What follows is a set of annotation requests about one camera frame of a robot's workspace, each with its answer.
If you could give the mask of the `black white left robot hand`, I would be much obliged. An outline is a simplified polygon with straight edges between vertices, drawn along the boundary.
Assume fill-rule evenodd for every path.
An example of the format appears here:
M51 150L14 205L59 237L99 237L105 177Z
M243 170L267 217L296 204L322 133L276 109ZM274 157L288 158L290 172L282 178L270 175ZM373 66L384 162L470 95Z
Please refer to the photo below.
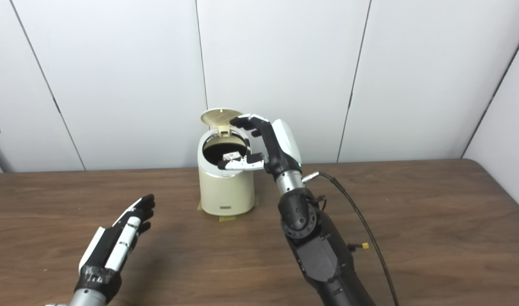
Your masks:
M131 204L109 228L99 227L79 266L71 306L107 306L122 286L121 271L139 237L152 226L156 206L147 194Z

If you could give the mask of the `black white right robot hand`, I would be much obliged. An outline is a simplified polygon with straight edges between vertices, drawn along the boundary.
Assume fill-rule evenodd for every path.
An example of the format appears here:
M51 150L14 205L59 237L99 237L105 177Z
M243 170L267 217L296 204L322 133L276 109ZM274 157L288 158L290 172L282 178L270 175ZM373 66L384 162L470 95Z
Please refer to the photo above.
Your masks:
M285 172L302 172L302 158L291 129L281 119L274 122L257 114L244 114L230 120L236 128L248 130L252 137L261 137L267 150L262 153L248 154L245 157L221 161L217 168L221 170L254 171L265 169L273 178Z

